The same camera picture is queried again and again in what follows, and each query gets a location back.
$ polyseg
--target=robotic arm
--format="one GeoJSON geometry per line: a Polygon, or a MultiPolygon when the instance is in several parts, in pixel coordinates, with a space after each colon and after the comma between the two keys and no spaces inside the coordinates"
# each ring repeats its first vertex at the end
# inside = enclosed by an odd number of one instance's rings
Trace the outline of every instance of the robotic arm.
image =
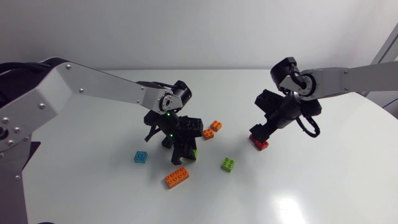
{"type": "Polygon", "coordinates": [[[319,68],[300,72],[293,57],[283,59],[271,69],[271,76],[280,96],[264,90],[255,104],[266,115],[267,123],[250,129],[252,138],[265,142],[277,129],[284,128],[296,120],[309,136],[315,138],[320,128],[312,116],[321,113],[317,99],[338,96],[352,91],[388,91],[398,89],[398,62],[388,62],[357,68],[319,68]],[[300,116],[313,126],[310,132],[301,122],[300,116]]]}
{"type": "Polygon", "coordinates": [[[191,98],[184,82],[132,82],[61,58],[0,65],[0,223],[27,223],[22,170],[40,145],[32,132],[61,112],[72,93],[134,103],[150,109],[144,118],[151,136],[163,131],[163,145],[175,146],[172,162],[196,159],[201,119],[178,117],[191,98]]]}

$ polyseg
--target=red block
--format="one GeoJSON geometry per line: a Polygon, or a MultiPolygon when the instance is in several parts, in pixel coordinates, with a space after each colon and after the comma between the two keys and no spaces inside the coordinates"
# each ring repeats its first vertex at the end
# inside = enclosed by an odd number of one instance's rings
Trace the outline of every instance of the red block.
{"type": "Polygon", "coordinates": [[[250,135],[249,139],[252,140],[252,141],[254,142],[254,145],[255,145],[260,151],[262,151],[263,149],[265,149],[265,148],[268,147],[268,145],[269,145],[267,141],[265,141],[265,142],[255,141],[255,140],[253,139],[252,135],[250,135]]]}

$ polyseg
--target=white table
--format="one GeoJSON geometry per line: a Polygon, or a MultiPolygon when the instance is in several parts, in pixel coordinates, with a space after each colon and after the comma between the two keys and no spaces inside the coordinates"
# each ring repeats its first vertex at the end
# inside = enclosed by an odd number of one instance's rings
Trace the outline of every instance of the white table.
{"type": "Polygon", "coordinates": [[[322,99],[313,139],[296,123],[277,130],[259,152],[249,129],[265,123],[254,104],[268,70],[113,71],[134,81],[193,92],[179,114],[219,120],[215,138],[197,139],[190,177],[168,189],[179,166],[164,135],[144,141],[147,109],[75,95],[34,133],[42,145],[24,170],[30,223],[398,223],[398,121],[355,93],[322,99]],[[132,161],[147,151],[145,164],[132,161]],[[234,159],[231,173],[221,170],[234,159]]]}

